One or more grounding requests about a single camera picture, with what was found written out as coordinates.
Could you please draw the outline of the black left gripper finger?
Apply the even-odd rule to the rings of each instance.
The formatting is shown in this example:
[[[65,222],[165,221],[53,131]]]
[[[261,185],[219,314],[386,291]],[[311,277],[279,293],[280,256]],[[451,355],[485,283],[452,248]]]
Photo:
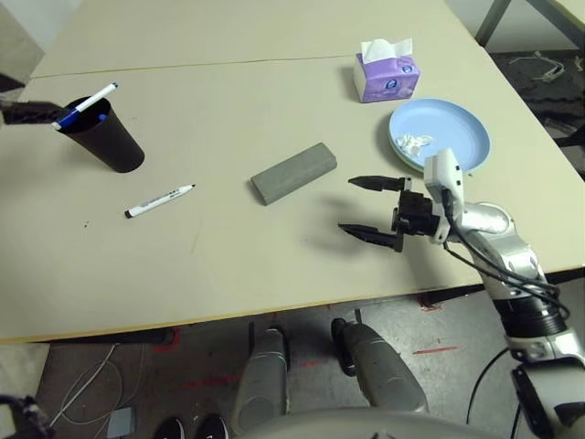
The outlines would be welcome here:
[[[15,102],[1,101],[2,112],[60,113],[64,109],[53,102]]]
[[[7,125],[51,124],[59,118],[56,113],[40,112],[3,112],[2,116]]]

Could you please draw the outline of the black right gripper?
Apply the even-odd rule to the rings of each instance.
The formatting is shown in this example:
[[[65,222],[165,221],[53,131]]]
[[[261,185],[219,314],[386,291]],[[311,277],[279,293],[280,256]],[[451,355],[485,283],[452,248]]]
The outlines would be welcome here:
[[[370,244],[402,252],[403,235],[433,236],[435,215],[433,201],[421,193],[410,191],[409,177],[361,176],[348,180],[350,184],[374,191],[400,192],[399,204],[393,210],[391,229],[396,233],[381,232],[377,228],[359,224],[338,224],[345,233]]]

